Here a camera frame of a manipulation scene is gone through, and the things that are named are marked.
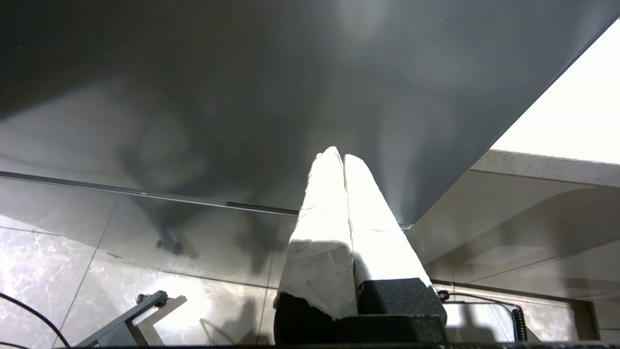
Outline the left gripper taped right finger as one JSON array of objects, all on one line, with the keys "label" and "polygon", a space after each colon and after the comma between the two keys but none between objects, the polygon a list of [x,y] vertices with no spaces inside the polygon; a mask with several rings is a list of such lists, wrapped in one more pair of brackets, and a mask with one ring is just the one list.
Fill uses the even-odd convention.
[{"label": "left gripper taped right finger", "polygon": [[428,273],[366,163],[345,155],[344,175],[359,313],[446,319]]}]

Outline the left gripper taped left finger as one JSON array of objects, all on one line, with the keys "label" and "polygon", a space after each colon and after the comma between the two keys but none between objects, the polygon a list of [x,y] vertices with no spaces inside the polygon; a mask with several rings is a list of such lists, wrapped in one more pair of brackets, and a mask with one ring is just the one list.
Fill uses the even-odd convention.
[{"label": "left gripper taped left finger", "polygon": [[276,345],[334,343],[358,315],[344,165],[336,147],[314,158],[275,300]]}]

